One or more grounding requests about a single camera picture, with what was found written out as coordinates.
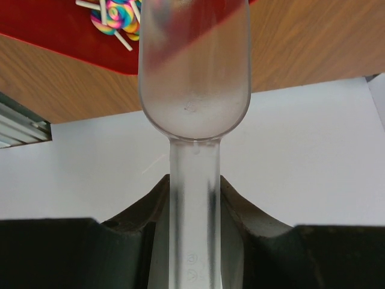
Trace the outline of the clear plastic scoop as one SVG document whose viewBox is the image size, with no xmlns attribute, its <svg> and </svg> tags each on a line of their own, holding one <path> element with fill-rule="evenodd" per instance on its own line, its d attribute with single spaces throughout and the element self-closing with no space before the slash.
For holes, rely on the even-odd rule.
<svg viewBox="0 0 385 289">
<path fill-rule="evenodd" d="M 139 94 L 170 142 L 150 288 L 221 288 L 220 142 L 251 98 L 248 1 L 144 1 Z"/>
</svg>

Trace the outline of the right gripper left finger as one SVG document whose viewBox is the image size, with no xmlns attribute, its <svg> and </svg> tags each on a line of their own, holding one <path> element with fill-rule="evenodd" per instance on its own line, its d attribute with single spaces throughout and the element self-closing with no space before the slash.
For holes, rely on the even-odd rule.
<svg viewBox="0 0 385 289">
<path fill-rule="evenodd" d="M 1 221 L 2 288 L 167 288 L 169 177 L 104 222 Z"/>
</svg>

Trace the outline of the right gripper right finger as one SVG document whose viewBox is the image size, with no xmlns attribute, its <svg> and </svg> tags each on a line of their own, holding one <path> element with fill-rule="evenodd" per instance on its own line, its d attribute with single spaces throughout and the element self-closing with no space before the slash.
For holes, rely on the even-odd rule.
<svg viewBox="0 0 385 289">
<path fill-rule="evenodd" d="M 221 180 L 224 288 L 383 288 L 381 226 L 289 226 Z"/>
</svg>

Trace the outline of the aluminium frame rail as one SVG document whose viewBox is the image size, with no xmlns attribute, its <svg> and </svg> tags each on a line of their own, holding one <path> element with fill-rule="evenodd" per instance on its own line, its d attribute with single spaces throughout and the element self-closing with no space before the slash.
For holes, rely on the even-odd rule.
<svg viewBox="0 0 385 289">
<path fill-rule="evenodd" d="M 50 122 L 1 92 L 1 149 L 51 140 Z"/>
</svg>

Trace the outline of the red tin of lollipops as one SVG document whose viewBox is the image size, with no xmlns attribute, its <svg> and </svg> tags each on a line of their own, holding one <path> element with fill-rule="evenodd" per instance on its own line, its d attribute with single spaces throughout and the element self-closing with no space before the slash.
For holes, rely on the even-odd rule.
<svg viewBox="0 0 385 289">
<path fill-rule="evenodd" d="M 248 1 L 2 1 L 1 34 L 141 79 L 250 74 Z"/>
</svg>

